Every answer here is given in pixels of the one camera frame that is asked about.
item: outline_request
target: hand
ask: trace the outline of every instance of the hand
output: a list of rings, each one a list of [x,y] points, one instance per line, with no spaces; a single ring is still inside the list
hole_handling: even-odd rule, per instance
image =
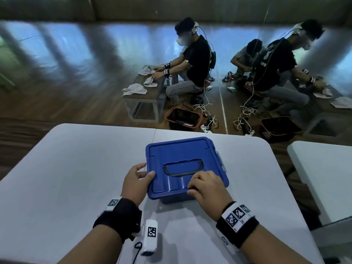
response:
[[[221,178],[212,171],[200,171],[193,175],[187,186],[187,194],[196,198],[200,207],[213,220],[218,221],[223,209],[233,201]]]
[[[134,165],[127,173],[124,184],[122,185],[121,196],[132,200],[137,206],[142,203],[147,194],[148,185],[155,176],[154,171],[151,171],[148,174],[146,171],[138,172],[138,170],[145,166],[146,163]]]
[[[250,68],[249,66],[243,66],[242,69],[244,70],[244,72],[252,71],[252,68]]]
[[[157,66],[157,67],[154,68],[154,70],[158,71],[158,72],[164,71],[165,70],[165,66]]]
[[[323,89],[326,88],[326,82],[322,81],[322,80],[316,80],[313,83],[313,87],[315,90],[317,91],[323,91]]]
[[[164,76],[164,72],[155,72],[154,74],[152,74],[152,79],[153,79],[153,81],[156,81],[157,79],[161,78],[162,76]]]

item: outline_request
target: white folding table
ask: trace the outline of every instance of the white folding table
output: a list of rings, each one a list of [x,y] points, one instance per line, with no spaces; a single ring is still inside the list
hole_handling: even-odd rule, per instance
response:
[[[62,124],[0,182],[0,259],[56,263],[90,230],[125,174],[145,161],[152,142],[207,136],[227,169],[231,195],[279,239],[313,264],[323,260],[270,146],[258,137],[144,128]],[[143,219],[159,224],[159,247],[136,263],[241,263],[196,201],[163,205],[144,199]],[[132,263],[126,241],[119,263]]]
[[[352,147],[296,141],[287,151],[321,212],[321,223],[352,216]]]

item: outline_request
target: black hair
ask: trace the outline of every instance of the black hair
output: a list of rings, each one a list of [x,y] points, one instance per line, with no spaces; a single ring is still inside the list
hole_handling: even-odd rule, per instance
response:
[[[255,56],[256,53],[259,53],[262,49],[263,42],[258,39],[254,39],[247,44],[247,53],[251,56]]]
[[[191,31],[194,27],[195,21],[191,17],[186,17],[184,20],[178,22],[175,26],[177,35],[181,35],[184,32]]]
[[[319,39],[324,33],[323,26],[316,19],[307,19],[301,24],[308,35],[311,35],[314,39]]]

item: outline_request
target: person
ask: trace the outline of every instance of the person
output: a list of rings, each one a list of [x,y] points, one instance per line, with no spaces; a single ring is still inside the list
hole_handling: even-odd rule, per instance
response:
[[[198,23],[190,17],[175,26],[177,43],[187,48],[170,63],[156,67],[152,75],[153,80],[172,75],[173,85],[166,88],[166,95],[174,106],[179,104],[180,94],[202,91],[209,75],[211,50],[206,39],[197,34],[197,29]],[[178,82],[178,75],[184,82]]]
[[[295,90],[284,88],[289,76],[293,75],[306,84],[313,86],[314,91],[322,91],[326,87],[323,80],[315,79],[297,67],[293,50],[303,48],[309,50],[314,40],[319,39],[324,30],[315,19],[308,19],[293,28],[293,34],[270,43],[258,57],[253,78],[254,91],[261,96],[279,99],[283,102],[270,112],[273,117],[290,115],[290,111],[300,108],[309,102],[309,96]]]
[[[130,213],[134,209],[138,209],[147,194],[148,184],[155,176],[155,172],[151,171],[148,174],[138,172],[145,166],[146,163],[133,166],[125,177],[121,197],[127,202],[124,203],[123,211]],[[224,221],[223,211],[235,203],[221,178],[212,171],[200,171],[192,176],[188,188],[187,194],[197,200],[205,213],[217,222],[217,228],[220,230],[219,222]],[[131,236],[129,221],[122,218],[119,213],[114,214],[114,211],[106,212],[105,216],[102,215],[99,218],[96,221],[99,224],[95,224],[87,236],[68,252],[59,261],[59,264],[115,264],[117,262],[126,237]],[[226,222],[222,225],[222,232],[227,226],[230,228],[228,234],[232,232],[232,237],[238,235],[238,239],[233,240],[235,244],[238,244],[242,239],[240,249],[249,261],[256,264],[310,263],[261,226],[255,218],[251,218],[251,220],[251,227],[246,226],[250,222],[247,221],[237,234]],[[247,229],[239,235],[245,226]]]
[[[243,47],[231,59],[231,64],[237,67],[235,77],[241,77],[245,72],[252,71],[252,61],[257,53],[262,50],[263,42],[259,39],[254,39]]]

